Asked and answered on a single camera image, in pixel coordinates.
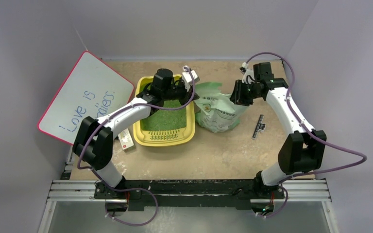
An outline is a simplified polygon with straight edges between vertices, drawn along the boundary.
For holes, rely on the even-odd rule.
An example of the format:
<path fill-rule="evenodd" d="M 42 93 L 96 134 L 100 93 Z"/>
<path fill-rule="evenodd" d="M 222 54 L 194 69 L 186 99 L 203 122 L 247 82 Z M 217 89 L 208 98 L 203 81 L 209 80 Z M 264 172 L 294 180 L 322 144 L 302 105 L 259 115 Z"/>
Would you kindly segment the green cat litter bag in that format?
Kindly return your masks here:
<path fill-rule="evenodd" d="M 195 121 L 202 128 L 213 133 L 222 133 L 232 130 L 240 123 L 240 116 L 247 110 L 247 106 L 234 104 L 230 101 L 231 94 L 223 94 L 218 82 L 205 82 L 196 85 L 196 94 L 199 99 L 194 103 L 197 106 Z"/>

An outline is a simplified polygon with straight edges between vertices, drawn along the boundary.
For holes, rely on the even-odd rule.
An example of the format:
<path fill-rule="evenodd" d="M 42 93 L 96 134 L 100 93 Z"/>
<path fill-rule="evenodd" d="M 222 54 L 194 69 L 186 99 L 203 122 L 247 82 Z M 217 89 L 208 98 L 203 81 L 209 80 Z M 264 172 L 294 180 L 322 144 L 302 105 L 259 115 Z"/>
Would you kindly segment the yellow litter box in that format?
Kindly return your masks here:
<path fill-rule="evenodd" d="M 195 134 L 194 103 L 180 110 L 158 110 L 133 125 L 135 141 L 148 147 L 183 144 Z"/>

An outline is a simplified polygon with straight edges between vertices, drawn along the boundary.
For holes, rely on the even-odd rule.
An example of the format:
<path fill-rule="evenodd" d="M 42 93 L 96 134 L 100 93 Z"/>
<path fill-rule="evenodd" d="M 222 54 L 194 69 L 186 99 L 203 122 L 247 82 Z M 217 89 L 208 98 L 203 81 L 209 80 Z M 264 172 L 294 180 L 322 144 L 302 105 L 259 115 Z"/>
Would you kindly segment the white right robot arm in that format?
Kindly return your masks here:
<path fill-rule="evenodd" d="M 243 63 L 240 71 L 243 78 L 235 82 L 230 101 L 250 106 L 254 99 L 262 98 L 274 110 L 287 134 L 277 163 L 259 172 L 253 184 L 254 193 L 264 198 L 283 179 L 320 168 L 327 137 L 323 130 L 315 130 L 292 103 L 289 85 L 285 79 L 274 76 L 270 63 L 258 63 L 253 68 Z"/>

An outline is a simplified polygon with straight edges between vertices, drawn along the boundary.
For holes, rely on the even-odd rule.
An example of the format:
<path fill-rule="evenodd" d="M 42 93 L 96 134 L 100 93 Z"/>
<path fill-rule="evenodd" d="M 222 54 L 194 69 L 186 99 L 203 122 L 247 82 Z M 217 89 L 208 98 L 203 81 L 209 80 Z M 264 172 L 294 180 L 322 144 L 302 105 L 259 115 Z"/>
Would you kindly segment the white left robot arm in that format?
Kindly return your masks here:
<path fill-rule="evenodd" d="M 182 109 L 196 100 L 195 85 L 199 76 L 188 66 L 183 70 L 181 78 L 176 80 L 171 70 L 160 68 L 152 81 L 125 106 L 99 118 L 88 116 L 83 119 L 72 152 L 79 161 L 88 163 L 87 168 L 106 183 L 106 192 L 112 198 L 118 199 L 125 194 L 125 178 L 111 161 L 114 139 L 134 123 L 158 110 L 165 110 L 166 101 L 177 100 Z"/>

